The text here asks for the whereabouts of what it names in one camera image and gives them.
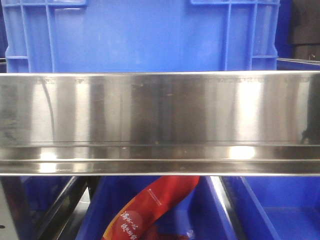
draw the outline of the reflective metal surface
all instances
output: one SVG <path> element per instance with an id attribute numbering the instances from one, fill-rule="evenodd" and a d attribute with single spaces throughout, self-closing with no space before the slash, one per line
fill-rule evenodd
<path id="1" fill-rule="evenodd" d="M 318 85 L 320 71 L 4 74 L 0 174 L 319 175 Z"/>
<path id="2" fill-rule="evenodd" d="M 230 200 L 229 192 L 225 187 L 223 179 L 219 176 L 211 176 L 211 181 L 214 187 L 214 190 L 217 194 L 219 202 L 221 203 L 224 213 L 233 228 L 233 231 L 236 234 L 237 240 L 246 240 L 247 237 L 242 229 L 241 223 L 238 219 L 237 213 L 232 205 Z"/>
<path id="3" fill-rule="evenodd" d="M 73 240 L 76 239 L 82 221 L 87 213 L 88 207 L 90 205 L 90 194 L 88 189 L 86 189 L 79 201 L 76 205 L 73 213 L 68 219 L 65 228 L 60 234 L 58 240 Z"/>
<path id="4" fill-rule="evenodd" d="M 58 239 L 86 188 L 86 178 L 71 177 L 39 224 L 35 226 L 35 239 Z"/>

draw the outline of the blue plastic crate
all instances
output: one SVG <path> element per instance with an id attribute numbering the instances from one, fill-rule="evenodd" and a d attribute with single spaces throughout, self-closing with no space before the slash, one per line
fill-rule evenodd
<path id="1" fill-rule="evenodd" d="M 6 35 L 6 27 L 3 12 L 0 11 L 0 58 L 4 58 L 6 56 L 6 49 L 8 47 L 7 35 Z M 3 66 L 0 65 L 1 73 L 5 73 L 3 71 Z"/>
<path id="2" fill-rule="evenodd" d="M 156 179 L 155 176 L 103 177 L 76 240 L 100 240 L 122 207 Z M 189 239 L 237 239 L 210 177 L 201 177 L 195 190 L 155 224 L 162 234 L 184 235 Z"/>
<path id="3" fill-rule="evenodd" d="M 69 179 L 69 176 L 22 176 L 21 181 L 29 209 L 48 210 Z"/>
<path id="4" fill-rule="evenodd" d="M 1 0 L 8 72 L 272 70 L 279 0 Z"/>
<path id="5" fill-rule="evenodd" d="M 292 58 L 292 44 L 289 43 L 291 6 L 293 0 L 280 0 L 275 46 L 280 58 Z"/>
<path id="6" fill-rule="evenodd" d="M 228 177 L 248 240 L 319 240 L 320 177 Z"/>

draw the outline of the blue container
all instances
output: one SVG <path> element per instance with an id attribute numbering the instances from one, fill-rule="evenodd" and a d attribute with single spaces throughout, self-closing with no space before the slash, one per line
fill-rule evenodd
<path id="1" fill-rule="evenodd" d="M 76 240 L 100 240 L 116 214 L 136 194 L 158 177 L 103 177 L 94 194 Z M 197 240 L 236 240 L 210 177 L 201 177 L 190 195 L 160 217 L 155 224 L 163 234 Z"/>
<path id="2" fill-rule="evenodd" d="M 289 43 L 291 6 L 293 0 L 280 0 L 275 47 L 280 58 L 292 58 L 292 44 Z"/>
<path id="3" fill-rule="evenodd" d="M 8 47 L 8 42 L 7 42 L 7 35 L 6 35 L 5 20 L 4 20 L 3 12 L 0 11 L 0 58 L 4 58 L 6 56 L 7 47 Z"/>
<path id="4" fill-rule="evenodd" d="M 320 177 L 228 177 L 248 240 L 319 240 Z"/>
<path id="5" fill-rule="evenodd" d="M 21 181 L 29 209 L 48 210 L 69 179 L 69 176 L 22 176 Z"/>
<path id="6" fill-rule="evenodd" d="M 276 69 L 279 0 L 1 0 L 8 72 Z"/>

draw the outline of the red packaging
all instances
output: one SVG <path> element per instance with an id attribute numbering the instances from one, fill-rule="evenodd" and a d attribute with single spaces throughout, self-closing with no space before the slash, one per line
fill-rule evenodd
<path id="1" fill-rule="evenodd" d="M 137 240 L 165 212 L 196 187 L 199 176 L 162 176 L 131 199 L 101 240 Z"/>

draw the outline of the shelf lip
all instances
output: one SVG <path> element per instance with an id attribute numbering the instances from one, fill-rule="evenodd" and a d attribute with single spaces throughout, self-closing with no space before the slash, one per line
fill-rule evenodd
<path id="1" fill-rule="evenodd" d="M 197 153 L 186 152 L 188 158 L 183 154 L 176 154 L 176 158 L 169 158 L 171 155 L 164 153 L 155 154 L 156 157 L 163 156 L 161 158 L 151 158 L 152 156 L 146 158 L 150 155 L 149 153 L 141 154 L 141 158 L 129 153 L 127 156 L 131 158 L 126 158 L 126 155 L 124 153 L 121 155 L 121 152 L 118 158 L 110 158 L 112 154 L 108 153 L 110 150 L 108 147 L 93 148 L 88 147 L 82 153 L 83 147 L 81 149 L 78 147 L 0 148 L 0 176 L 320 176 L 320 145 L 203 146 L 198 150 L 193 149 Z M 188 148 L 181 146 L 166 148 L 173 153 L 184 149 L 188 151 Z M 106 159 L 101 158 L 102 150 L 105 150 Z M 124 151 L 128 150 L 134 152 L 137 149 L 135 147 L 124 149 Z M 65 155 L 68 158 L 60 158 L 59 155 L 63 156 L 65 151 L 68 151 Z M 251 152 L 252 156 L 245 158 L 244 154 L 248 152 Z"/>

